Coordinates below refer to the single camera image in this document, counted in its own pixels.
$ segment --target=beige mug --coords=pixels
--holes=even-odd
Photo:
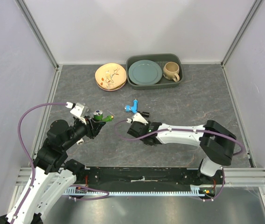
[[[168,80],[174,80],[174,82],[178,82],[180,80],[179,65],[175,62],[168,62],[165,64],[164,77]]]

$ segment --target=blue pipe fitting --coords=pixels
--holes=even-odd
[[[126,112],[132,111],[133,113],[137,113],[137,103],[138,103],[137,99],[133,100],[133,106],[126,105],[125,111]]]

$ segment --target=teal plate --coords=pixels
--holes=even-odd
[[[133,63],[128,70],[129,79],[137,85],[153,85],[162,77],[161,67],[153,61],[141,60]]]

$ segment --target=plastic container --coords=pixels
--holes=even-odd
[[[134,84],[129,79],[128,70],[134,62],[137,62],[140,60],[154,61],[155,63],[157,63],[161,67],[161,70],[164,68],[165,64],[167,64],[168,62],[175,62],[179,65],[179,68],[180,68],[180,71],[179,71],[180,80],[178,82],[174,82],[173,80],[167,80],[165,77],[162,76],[160,81],[156,84],[153,84],[153,85],[136,85],[136,84]],[[128,83],[135,90],[152,90],[152,89],[162,89],[162,88],[175,87],[182,82],[182,78],[183,78],[183,68],[182,68],[181,62],[180,62],[179,58],[174,54],[140,55],[140,56],[130,57],[126,62],[126,72],[127,72]]]

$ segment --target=white backdrop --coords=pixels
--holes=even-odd
[[[265,168],[265,1],[226,69],[254,161]]]
[[[54,68],[16,2],[0,0],[0,216],[7,213],[20,167],[29,162],[17,137],[19,118],[46,102],[53,76]],[[22,124],[30,152],[41,111]]]
[[[220,62],[254,0],[25,0],[58,63]]]

